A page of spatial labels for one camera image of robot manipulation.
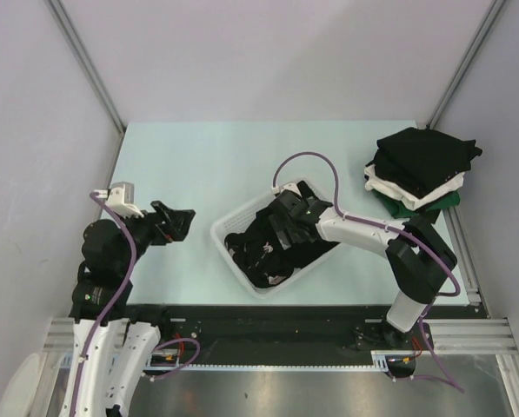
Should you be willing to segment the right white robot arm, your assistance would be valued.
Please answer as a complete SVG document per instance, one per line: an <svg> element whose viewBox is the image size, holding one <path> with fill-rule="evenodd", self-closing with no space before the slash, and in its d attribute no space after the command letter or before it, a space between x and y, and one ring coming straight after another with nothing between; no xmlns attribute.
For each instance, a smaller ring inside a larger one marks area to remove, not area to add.
<svg viewBox="0 0 519 417"><path fill-rule="evenodd" d="M284 248L305 242L347 244L389 262L398 292L380 327L383 343L403 348L413 327L453 280L457 258L432 224L421 217L406 222L344 214L336 205L295 189L269 204L270 222Z"/></svg>

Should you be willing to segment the white plastic laundry basket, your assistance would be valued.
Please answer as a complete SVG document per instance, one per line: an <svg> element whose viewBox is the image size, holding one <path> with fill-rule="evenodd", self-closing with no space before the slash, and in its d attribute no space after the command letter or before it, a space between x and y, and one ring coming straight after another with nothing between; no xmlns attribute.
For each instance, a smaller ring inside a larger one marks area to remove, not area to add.
<svg viewBox="0 0 519 417"><path fill-rule="evenodd" d="M264 299L304 277L336 251L335 242L292 242L270 221L269 191L215 221L211 238L236 280Z"/></svg>

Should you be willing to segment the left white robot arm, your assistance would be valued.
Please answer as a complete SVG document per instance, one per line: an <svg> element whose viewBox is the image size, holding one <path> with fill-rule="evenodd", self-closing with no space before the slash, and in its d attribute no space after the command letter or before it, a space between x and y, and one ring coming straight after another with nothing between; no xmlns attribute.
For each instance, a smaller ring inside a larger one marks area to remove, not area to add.
<svg viewBox="0 0 519 417"><path fill-rule="evenodd" d="M138 211L93 195L109 218L83 232L83 260L72 294L72 363L62 416L126 416L152 354L179 348L167 307L129 305L136 263L152 246L182 242L196 215L160 201Z"/></svg>

